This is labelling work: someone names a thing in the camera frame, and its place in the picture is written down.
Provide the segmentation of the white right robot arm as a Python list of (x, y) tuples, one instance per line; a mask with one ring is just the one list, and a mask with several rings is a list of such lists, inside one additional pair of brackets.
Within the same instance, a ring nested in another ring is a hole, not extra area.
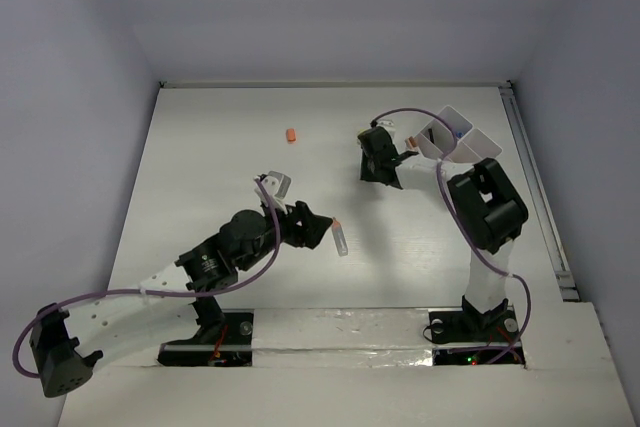
[(438, 189), (471, 249), (460, 326), (470, 338), (486, 337), (506, 312), (509, 257), (529, 218), (506, 172), (494, 158), (460, 164), (412, 150), (400, 153), (389, 130), (381, 125), (360, 133), (358, 143), (363, 181), (400, 190)]

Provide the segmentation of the grey orange-tip marker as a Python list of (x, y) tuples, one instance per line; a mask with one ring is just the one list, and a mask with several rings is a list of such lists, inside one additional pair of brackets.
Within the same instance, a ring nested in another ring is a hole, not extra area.
[(340, 257), (345, 257), (349, 253), (346, 237), (341, 223), (335, 218), (332, 218), (331, 232), (334, 239), (336, 251)]

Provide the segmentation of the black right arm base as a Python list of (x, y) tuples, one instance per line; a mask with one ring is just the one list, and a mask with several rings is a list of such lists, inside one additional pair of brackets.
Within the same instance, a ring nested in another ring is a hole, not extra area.
[(459, 309), (429, 313), (423, 338), (433, 347), (435, 366), (525, 365), (520, 329), (507, 300), (479, 313), (465, 298)]

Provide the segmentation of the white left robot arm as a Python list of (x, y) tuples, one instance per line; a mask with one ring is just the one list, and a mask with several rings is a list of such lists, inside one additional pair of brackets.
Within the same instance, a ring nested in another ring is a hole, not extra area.
[(140, 350), (219, 343), (226, 319), (216, 294), (282, 244), (316, 248), (332, 223), (302, 201), (282, 209), (242, 210), (135, 287), (74, 307), (41, 309), (29, 345), (45, 397), (63, 396)]

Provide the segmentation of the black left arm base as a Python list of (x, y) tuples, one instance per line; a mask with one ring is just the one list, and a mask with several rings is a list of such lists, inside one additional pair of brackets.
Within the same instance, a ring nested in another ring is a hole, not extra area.
[(190, 303), (197, 330), (159, 348), (157, 362), (165, 367), (250, 367), (254, 311), (223, 311), (214, 297)]

